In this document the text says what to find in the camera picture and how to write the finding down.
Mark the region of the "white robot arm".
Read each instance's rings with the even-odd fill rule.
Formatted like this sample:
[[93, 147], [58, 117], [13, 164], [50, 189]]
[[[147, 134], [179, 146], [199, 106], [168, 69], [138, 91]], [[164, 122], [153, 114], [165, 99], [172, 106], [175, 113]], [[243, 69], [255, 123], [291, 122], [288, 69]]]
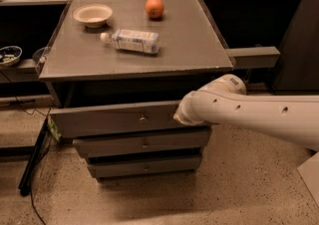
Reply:
[[185, 95], [173, 118], [184, 125], [233, 124], [319, 150], [318, 96], [250, 96], [232, 74]]

